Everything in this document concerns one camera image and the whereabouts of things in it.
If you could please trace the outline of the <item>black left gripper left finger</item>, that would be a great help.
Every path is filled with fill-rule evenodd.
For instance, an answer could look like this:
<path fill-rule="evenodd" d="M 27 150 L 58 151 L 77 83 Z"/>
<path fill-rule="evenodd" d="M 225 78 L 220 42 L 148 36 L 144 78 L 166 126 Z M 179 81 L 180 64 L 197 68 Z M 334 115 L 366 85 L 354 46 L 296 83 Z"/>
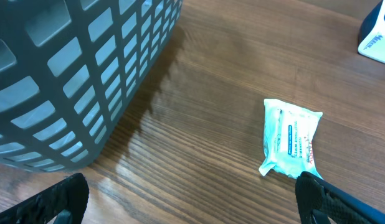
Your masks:
<path fill-rule="evenodd" d="M 89 187 L 81 173 L 73 174 L 27 200 L 0 213 L 0 224 L 81 224 L 87 209 Z"/>

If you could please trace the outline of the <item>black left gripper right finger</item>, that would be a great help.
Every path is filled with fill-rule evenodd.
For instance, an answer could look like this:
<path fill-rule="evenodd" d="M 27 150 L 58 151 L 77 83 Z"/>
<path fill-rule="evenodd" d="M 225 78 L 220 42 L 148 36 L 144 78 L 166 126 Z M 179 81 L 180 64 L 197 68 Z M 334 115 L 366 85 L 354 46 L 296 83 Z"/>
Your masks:
<path fill-rule="evenodd" d="M 383 212 L 306 171 L 297 177 L 295 196 L 304 224 L 385 224 Z"/>

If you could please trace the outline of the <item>teal white tissue pack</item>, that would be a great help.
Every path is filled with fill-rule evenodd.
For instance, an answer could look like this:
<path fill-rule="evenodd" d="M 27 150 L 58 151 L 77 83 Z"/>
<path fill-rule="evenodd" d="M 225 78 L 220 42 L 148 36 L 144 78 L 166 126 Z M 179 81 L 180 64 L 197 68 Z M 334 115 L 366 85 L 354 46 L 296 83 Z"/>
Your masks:
<path fill-rule="evenodd" d="M 265 99 L 262 176 L 274 170 L 296 179 L 302 172 L 321 177 L 313 155 L 313 137 L 322 112 L 278 99 Z"/>

